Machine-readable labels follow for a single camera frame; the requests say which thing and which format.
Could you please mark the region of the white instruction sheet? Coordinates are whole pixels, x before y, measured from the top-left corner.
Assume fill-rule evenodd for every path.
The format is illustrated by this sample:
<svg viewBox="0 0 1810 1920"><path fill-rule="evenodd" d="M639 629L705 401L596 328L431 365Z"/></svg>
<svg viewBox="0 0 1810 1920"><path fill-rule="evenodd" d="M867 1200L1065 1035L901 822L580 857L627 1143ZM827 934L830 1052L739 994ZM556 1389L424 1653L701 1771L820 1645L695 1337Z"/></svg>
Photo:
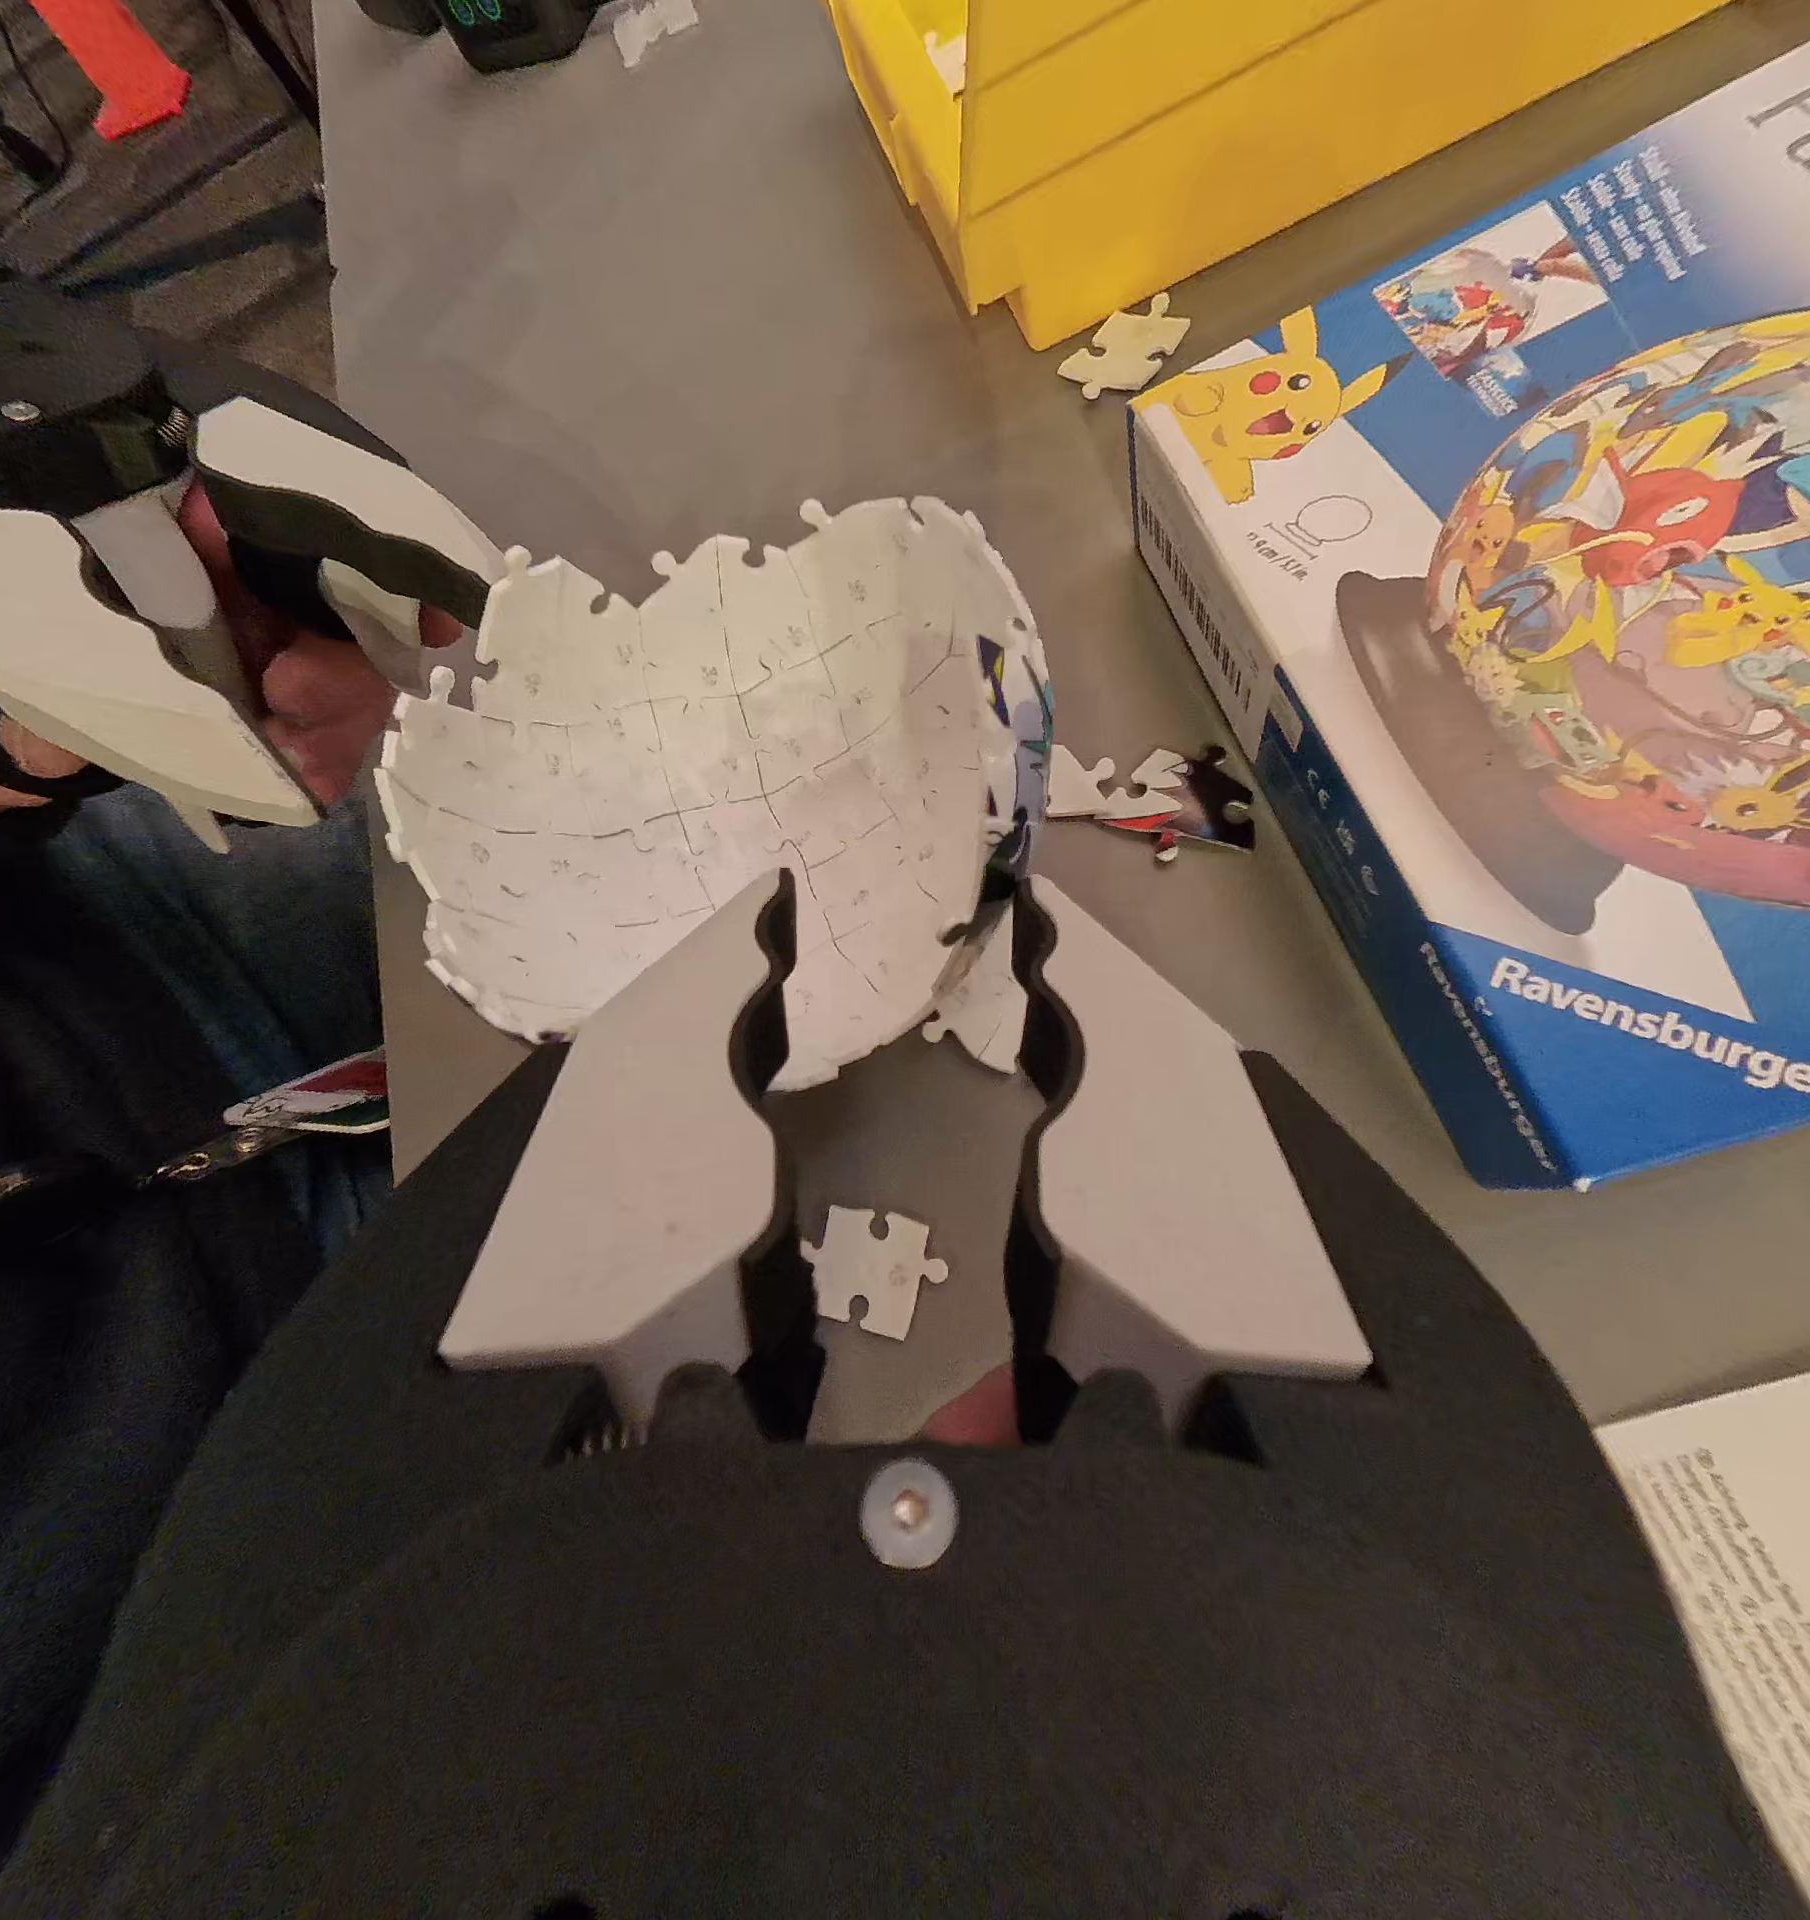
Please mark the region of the white instruction sheet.
<svg viewBox="0 0 1810 1920"><path fill-rule="evenodd" d="M1810 1372L1593 1435L1810 1905Z"/></svg>

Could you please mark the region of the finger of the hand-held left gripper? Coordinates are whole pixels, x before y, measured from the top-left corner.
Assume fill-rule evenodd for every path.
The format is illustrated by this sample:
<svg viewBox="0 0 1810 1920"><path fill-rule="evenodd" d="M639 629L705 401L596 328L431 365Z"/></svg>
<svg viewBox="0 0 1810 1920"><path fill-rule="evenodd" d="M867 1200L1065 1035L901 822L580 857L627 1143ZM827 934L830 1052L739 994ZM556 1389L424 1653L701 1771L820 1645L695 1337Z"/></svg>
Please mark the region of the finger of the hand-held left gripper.
<svg viewBox="0 0 1810 1920"><path fill-rule="evenodd" d="M234 396L198 414L194 466L250 594L429 690L421 611L483 622L504 553L412 470Z"/></svg>
<svg viewBox="0 0 1810 1920"><path fill-rule="evenodd" d="M253 720L175 659L197 636L117 608L86 557L57 516L0 511L0 711L160 795L189 828L315 825L321 806Z"/></svg>

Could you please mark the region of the black timer device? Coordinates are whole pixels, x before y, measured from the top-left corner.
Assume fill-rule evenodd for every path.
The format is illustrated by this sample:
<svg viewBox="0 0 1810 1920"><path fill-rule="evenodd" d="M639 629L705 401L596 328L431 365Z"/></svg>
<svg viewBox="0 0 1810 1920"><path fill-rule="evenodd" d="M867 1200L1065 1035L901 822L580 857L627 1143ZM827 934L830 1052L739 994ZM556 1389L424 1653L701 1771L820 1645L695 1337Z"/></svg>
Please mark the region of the black timer device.
<svg viewBox="0 0 1810 1920"><path fill-rule="evenodd" d="M603 2L358 2L374 25L444 35L473 70L500 76L571 58Z"/></svg>

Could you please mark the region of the red white badge card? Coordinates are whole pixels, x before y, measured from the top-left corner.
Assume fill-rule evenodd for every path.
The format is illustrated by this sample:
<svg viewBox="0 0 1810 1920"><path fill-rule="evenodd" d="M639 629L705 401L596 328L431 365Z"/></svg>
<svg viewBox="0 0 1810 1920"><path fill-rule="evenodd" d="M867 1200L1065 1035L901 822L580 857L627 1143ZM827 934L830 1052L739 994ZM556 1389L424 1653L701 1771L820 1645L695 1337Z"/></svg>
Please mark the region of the red white badge card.
<svg viewBox="0 0 1810 1920"><path fill-rule="evenodd" d="M249 1096L221 1116L232 1131L368 1137L390 1130L390 1069L382 1047L335 1059Z"/></svg>

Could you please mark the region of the black red puzzle piece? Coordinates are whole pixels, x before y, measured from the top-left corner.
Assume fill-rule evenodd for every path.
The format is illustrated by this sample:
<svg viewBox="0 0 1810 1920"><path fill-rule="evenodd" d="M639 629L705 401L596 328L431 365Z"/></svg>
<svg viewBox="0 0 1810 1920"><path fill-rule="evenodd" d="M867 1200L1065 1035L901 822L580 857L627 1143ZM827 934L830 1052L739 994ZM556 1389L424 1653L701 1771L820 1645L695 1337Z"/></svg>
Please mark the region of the black red puzzle piece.
<svg viewBox="0 0 1810 1920"><path fill-rule="evenodd" d="M1235 776L1229 748L1209 740L1192 753L1155 748L1090 815L1153 845L1157 863L1188 843L1253 850L1253 791Z"/></svg>

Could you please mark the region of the orange traffic cone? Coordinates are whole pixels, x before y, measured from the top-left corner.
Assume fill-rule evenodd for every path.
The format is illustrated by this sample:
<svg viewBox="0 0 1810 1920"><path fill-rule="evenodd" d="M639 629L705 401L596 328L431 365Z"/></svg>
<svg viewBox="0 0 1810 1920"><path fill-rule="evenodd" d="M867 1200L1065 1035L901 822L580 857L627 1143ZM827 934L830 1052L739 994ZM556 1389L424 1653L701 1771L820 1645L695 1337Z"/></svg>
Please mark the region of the orange traffic cone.
<svg viewBox="0 0 1810 1920"><path fill-rule="evenodd" d="M30 9L99 91L99 138L123 142L181 117L192 77L125 2L31 2Z"/></svg>

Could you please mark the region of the person's blue jeans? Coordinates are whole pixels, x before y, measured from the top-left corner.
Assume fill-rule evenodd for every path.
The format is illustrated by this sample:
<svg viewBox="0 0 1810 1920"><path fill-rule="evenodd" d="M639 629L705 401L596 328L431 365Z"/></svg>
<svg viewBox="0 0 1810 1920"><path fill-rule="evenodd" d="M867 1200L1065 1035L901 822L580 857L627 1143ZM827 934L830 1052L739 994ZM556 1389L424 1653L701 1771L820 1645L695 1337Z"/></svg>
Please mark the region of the person's blue jeans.
<svg viewBox="0 0 1810 1920"><path fill-rule="evenodd" d="M119 789L78 808L49 863L151 965L237 1091L379 1045L365 800L227 840L210 850L157 795Z"/></svg>

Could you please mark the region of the blue puzzle box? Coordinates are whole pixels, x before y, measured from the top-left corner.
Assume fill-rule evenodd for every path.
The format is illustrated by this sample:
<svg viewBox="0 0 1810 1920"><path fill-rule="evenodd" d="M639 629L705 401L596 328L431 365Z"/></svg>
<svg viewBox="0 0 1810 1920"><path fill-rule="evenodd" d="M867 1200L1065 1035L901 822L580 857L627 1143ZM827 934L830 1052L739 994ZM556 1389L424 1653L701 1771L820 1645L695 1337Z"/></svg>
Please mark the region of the blue puzzle box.
<svg viewBox="0 0 1810 1920"><path fill-rule="evenodd" d="M1810 39L1129 435L1140 558L1471 1174L1810 1126Z"/></svg>

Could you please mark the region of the person's left hand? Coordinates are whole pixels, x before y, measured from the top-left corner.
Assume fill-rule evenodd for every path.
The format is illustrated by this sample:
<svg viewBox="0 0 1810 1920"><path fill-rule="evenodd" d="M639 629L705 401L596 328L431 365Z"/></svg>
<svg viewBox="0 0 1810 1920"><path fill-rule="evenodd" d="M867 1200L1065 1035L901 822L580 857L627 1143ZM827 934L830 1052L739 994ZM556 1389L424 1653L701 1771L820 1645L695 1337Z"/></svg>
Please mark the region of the person's left hand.
<svg viewBox="0 0 1810 1920"><path fill-rule="evenodd" d="M213 583L263 734L320 806L341 802L385 732L393 686L354 641L298 625L245 583L200 480L181 495L178 526Z"/></svg>

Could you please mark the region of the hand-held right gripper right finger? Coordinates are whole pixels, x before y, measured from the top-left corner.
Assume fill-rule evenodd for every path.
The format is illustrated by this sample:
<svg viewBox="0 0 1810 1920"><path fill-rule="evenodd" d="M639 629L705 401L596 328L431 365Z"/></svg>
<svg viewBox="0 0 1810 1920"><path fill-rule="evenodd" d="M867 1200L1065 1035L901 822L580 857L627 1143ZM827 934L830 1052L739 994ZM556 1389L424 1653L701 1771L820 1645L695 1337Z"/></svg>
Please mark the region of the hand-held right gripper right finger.
<svg viewBox="0 0 1810 1920"><path fill-rule="evenodd" d="M1012 905L1040 1096L1007 1236L1018 1435L1140 1376L1175 1431L1226 1376L1355 1380L1372 1349L1239 1043L1054 881Z"/></svg>

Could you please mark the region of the colourful puzzle ball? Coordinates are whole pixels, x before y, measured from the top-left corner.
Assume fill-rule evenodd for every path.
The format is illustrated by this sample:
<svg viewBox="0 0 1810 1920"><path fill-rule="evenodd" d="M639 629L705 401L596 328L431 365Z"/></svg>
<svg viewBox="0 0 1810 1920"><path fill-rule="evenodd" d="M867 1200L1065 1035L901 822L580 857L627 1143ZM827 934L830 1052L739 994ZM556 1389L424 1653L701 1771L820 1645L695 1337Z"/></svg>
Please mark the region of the colourful puzzle ball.
<svg viewBox="0 0 1810 1920"><path fill-rule="evenodd" d="M428 969L498 1032L568 1038L787 869L776 1091L934 1013L1026 877L1055 702L1036 616L970 511L801 504L749 557L653 558L631 605L514 549L466 692L398 699L375 786L426 896Z"/></svg>

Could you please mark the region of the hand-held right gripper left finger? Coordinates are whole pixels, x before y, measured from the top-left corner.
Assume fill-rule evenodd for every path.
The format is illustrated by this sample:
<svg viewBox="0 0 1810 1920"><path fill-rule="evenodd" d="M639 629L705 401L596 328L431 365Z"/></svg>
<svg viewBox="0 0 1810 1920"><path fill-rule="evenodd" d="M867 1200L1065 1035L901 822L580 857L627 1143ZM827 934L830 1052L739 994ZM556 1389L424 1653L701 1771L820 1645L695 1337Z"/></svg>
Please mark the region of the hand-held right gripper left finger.
<svg viewBox="0 0 1810 1920"><path fill-rule="evenodd" d="M794 961L797 877L772 867L585 1017L439 1334L448 1368L593 1368L641 1424L668 1376L713 1365L767 1438L804 1438L817 1292L766 1114Z"/></svg>

